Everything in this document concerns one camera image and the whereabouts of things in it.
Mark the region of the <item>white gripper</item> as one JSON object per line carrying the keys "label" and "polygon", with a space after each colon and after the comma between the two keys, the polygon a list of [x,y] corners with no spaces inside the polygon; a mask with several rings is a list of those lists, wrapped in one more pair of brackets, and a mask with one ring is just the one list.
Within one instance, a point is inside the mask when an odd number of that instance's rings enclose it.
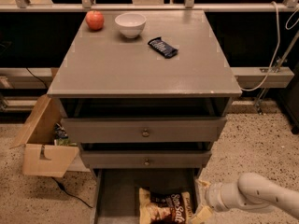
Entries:
{"label": "white gripper", "polygon": [[[242,204],[242,196],[235,182],[211,184],[205,180],[198,180],[198,185],[207,189],[206,203],[216,212],[226,212],[238,208]],[[201,205],[189,219],[188,224],[204,224],[213,214],[207,205]]]}

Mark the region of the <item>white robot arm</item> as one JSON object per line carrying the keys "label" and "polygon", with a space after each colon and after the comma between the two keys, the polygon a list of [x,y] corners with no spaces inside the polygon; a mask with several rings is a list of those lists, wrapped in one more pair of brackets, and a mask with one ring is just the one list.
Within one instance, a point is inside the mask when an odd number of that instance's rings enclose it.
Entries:
{"label": "white robot arm", "polygon": [[285,189],[262,175],[244,173],[235,182],[209,183],[198,180],[200,201],[188,224],[204,224],[214,212],[239,209],[268,212],[272,207],[299,218],[299,193]]}

